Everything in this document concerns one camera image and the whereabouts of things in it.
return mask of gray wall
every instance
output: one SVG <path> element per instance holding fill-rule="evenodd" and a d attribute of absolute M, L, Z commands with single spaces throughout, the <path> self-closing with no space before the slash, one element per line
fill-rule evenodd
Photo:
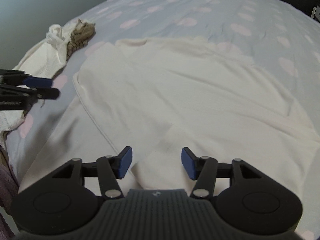
<path fill-rule="evenodd" d="M 64 25 L 103 1 L 0 0 L 0 69 L 15 67 L 51 24 Z"/>

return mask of light blue sheet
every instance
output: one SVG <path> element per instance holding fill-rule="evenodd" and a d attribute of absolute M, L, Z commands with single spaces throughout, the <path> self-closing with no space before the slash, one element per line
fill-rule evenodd
<path fill-rule="evenodd" d="M 87 48 L 71 57 L 55 81 L 61 88 L 60 98 L 46 101 L 42 108 L 42 102 L 34 105 L 26 123 L 8 136 L 10 164 L 19 181 L 74 98 L 72 77 L 84 60 L 105 42 L 124 38 L 204 36 L 221 50 L 250 56 L 298 99 L 320 133 L 320 25 L 289 4 L 279 0 L 108 0 L 80 18 L 95 22 L 97 33 Z M 308 179 L 319 177 L 314 169 Z M 306 186 L 312 204 L 305 210 L 313 212 L 312 218 L 302 223 L 318 236 L 315 183 Z"/>

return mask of bed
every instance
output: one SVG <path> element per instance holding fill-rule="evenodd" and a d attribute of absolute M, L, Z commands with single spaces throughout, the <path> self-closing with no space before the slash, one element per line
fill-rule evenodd
<path fill-rule="evenodd" d="M 94 162 L 101 156 L 116 154 L 87 114 L 73 76 L 83 64 L 90 63 L 100 48 L 121 39 L 204 37 L 216 51 L 245 57 L 276 77 L 304 109 L 311 128 L 320 133 L 320 25 L 288 3 L 107 0 L 80 18 L 96 23 L 96 35 L 86 48 L 74 53 L 55 79 L 60 98 L 35 104 L 25 122 L 8 135 L 9 164 L 20 190 L 71 158 Z M 320 236 L 319 164 L 317 151 L 302 175 L 304 212 L 297 232 L 307 240 Z M 132 173 L 119 183 L 124 192 L 141 187 Z M 99 193 L 96 180 L 86 179 L 85 185 Z"/>

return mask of white cloth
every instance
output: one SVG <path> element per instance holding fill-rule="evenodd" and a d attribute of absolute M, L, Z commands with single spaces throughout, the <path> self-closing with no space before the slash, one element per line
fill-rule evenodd
<path fill-rule="evenodd" d="M 300 198 L 320 138 L 297 100 L 252 59 L 196 39 L 121 40 L 74 76 L 86 111 L 116 152 L 133 148 L 143 188 L 192 183 L 180 154 L 241 158 Z"/>
<path fill-rule="evenodd" d="M 52 78 L 67 64 L 67 44 L 78 21 L 72 21 L 61 27 L 51 25 L 46 38 L 33 46 L 15 66 L 14 70 L 23 70 L 35 77 Z M 22 110 L 0 111 L 0 144 L 5 148 L 3 131 L 16 129 L 24 121 Z"/>

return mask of blue gripper pad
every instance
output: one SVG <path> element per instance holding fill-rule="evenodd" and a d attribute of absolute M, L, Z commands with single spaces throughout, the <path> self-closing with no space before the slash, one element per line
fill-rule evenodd
<path fill-rule="evenodd" d="M 195 163 L 184 149 L 181 152 L 181 162 L 189 178 L 192 180 L 197 179 Z"/>
<path fill-rule="evenodd" d="M 52 86 L 52 79 L 28 77 L 23 81 L 23 84 L 31 88 L 47 88 Z"/>
<path fill-rule="evenodd" d="M 118 170 L 118 179 L 123 179 L 127 173 L 132 162 L 132 148 L 127 150 L 124 156 L 121 158 L 120 167 Z"/>

